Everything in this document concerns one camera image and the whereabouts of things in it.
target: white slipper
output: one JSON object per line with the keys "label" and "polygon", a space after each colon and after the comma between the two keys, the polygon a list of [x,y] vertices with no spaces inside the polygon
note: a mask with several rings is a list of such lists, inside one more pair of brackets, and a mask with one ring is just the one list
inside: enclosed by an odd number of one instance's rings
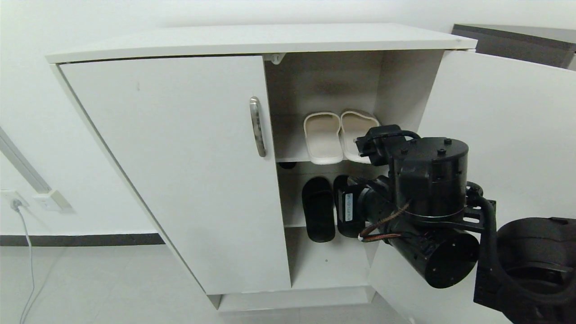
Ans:
{"label": "white slipper", "polygon": [[378,119],[367,112],[347,110],[340,115],[340,143],[347,159],[354,162],[370,164],[370,158],[361,157],[354,140],[365,136],[372,127],[380,126]]}
{"label": "white slipper", "polygon": [[344,159],[338,132],[340,116],[333,112],[316,112],[304,119],[304,136],[312,163],[335,164]]}

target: black baseboard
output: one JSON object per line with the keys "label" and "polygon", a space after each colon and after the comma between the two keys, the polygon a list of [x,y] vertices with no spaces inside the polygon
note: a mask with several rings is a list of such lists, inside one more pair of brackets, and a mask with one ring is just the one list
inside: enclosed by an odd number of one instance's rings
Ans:
{"label": "black baseboard", "polygon": [[[126,246],[164,244],[158,233],[81,236],[30,236],[32,246]],[[28,246],[24,235],[0,235],[0,246]]]}

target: gray tile floor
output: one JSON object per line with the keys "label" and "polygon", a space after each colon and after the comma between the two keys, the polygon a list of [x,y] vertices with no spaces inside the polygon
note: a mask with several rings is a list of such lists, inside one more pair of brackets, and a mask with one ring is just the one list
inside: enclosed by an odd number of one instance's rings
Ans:
{"label": "gray tile floor", "polygon": [[[166,246],[35,247],[27,324],[406,323],[380,297],[360,306],[218,313]],[[0,247],[0,323],[31,289],[28,248]]]}

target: metal bracket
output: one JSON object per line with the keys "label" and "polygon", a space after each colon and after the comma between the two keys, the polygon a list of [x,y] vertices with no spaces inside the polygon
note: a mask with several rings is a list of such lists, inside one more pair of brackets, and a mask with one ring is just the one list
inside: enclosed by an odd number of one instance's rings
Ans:
{"label": "metal bracket", "polygon": [[270,61],[274,65],[280,64],[286,53],[264,53],[262,57],[264,61]]}

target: cabinet top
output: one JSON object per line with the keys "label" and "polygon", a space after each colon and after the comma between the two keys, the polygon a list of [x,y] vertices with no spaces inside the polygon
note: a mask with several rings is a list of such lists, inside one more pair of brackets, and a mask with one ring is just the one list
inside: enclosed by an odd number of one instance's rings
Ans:
{"label": "cabinet top", "polygon": [[399,24],[161,28],[46,55],[49,63],[158,56],[475,48],[476,40]]}

